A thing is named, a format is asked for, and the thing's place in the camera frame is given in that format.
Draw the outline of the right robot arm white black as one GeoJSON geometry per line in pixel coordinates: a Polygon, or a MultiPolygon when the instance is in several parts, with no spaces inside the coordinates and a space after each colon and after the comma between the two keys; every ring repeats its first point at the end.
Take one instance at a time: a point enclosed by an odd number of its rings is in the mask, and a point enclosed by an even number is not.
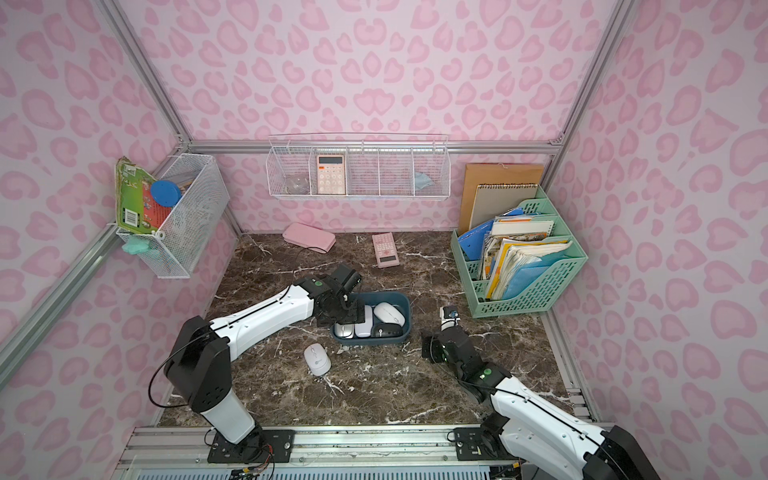
{"type": "Polygon", "coordinates": [[[424,334],[422,357],[444,364],[457,382],[493,412],[481,441],[527,460],[555,479],[657,479],[637,439],[618,425],[606,430],[531,391],[505,368],[484,360],[454,322],[424,334]]]}

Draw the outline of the white slim mouse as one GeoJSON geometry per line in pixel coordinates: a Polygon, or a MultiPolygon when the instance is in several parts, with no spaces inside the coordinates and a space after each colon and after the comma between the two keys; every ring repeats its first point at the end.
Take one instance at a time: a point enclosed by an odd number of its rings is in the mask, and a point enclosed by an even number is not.
{"type": "Polygon", "coordinates": [[[370,305],[360,305],[357,309],[357,321],[354,324],[356,338],[370,338],[374,325],[373,309],[370,305]]]}

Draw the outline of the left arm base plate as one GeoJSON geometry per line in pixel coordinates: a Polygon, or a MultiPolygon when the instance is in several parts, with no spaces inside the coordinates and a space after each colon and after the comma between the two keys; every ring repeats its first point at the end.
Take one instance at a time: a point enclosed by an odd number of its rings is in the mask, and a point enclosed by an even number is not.
{"type": "Polygon", "coordinates": [[[216,433],[209,453],[209,464],[257,465],[270,460],[272,463],[288,463],[293,450],[296,431],[291,429],[267,429],[258,427],[239,443],[232,443],[221,433],[216,433]]]}

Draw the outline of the silver grey mouse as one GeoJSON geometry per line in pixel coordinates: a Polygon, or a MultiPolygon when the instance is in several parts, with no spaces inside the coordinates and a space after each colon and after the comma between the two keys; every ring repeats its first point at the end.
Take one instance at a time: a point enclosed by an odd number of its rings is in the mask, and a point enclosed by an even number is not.
{"type": "Polygon", "coordinates": [[[340,339],[352,339],[355,336],[355,325],[336,323],[334,325],[334,334],[340,339]]]}

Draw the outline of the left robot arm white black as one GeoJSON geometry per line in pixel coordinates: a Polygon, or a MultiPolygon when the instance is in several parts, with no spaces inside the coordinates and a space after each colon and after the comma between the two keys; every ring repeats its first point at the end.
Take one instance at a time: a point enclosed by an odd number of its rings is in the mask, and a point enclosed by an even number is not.
{"type": "Polygon", "coordinates": [[[274,296],[244,310],[206,321],[187,320],[160,367],[186,405],[202,415],[234,445],[256,440],[254,417],[235,394],[232,367],[260,341],[310,318],[320,325],[350,324],[357,319],[355,289],[362,276],[341,264],[331,274],[293,281],[274,296]]]}

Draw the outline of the dark teal storage box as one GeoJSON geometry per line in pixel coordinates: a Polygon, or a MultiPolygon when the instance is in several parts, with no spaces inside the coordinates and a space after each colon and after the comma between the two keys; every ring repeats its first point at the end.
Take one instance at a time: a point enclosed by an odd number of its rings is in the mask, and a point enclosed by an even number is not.
{"type": "Polygon", "coordinates": [[[334,340],[345,346],[380,346],[403,343],[412,328],[408,297],[398,291],[365,292],[357,295],[360,323],[331,328],[334,340]]]}

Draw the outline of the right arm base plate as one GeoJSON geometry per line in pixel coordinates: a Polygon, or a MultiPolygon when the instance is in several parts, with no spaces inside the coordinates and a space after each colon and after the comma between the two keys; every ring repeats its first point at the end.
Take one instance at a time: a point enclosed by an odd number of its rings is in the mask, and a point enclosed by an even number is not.
{"type": "Polygon", "coordinates": [[[459,427],[451,430],[446,439],[455,447],[459,461],[515,460],[516,457],[500,440],[481,427],[459,427]]]}

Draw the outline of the black mouse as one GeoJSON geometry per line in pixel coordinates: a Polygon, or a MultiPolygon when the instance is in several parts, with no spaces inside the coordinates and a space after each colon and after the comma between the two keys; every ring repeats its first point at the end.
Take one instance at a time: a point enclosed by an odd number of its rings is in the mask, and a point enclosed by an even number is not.
{"type": "Polygon", "coordinates": [[[403,335],[403,327],[396,323],[379,323],[373,327],[372,338],[395,338],[403,335]]]}

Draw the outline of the white round mouse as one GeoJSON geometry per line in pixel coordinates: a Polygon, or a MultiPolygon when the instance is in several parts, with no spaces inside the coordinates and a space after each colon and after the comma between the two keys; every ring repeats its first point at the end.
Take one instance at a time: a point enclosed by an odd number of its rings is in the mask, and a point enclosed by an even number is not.
{"type": "Polygon", "coordinates": [[[314,343],[309,345],[304,350],[303,355],[309,371],[313,376],[322,377],[330,371],[332,363],[325,348],[321,344],[314,343]]]}

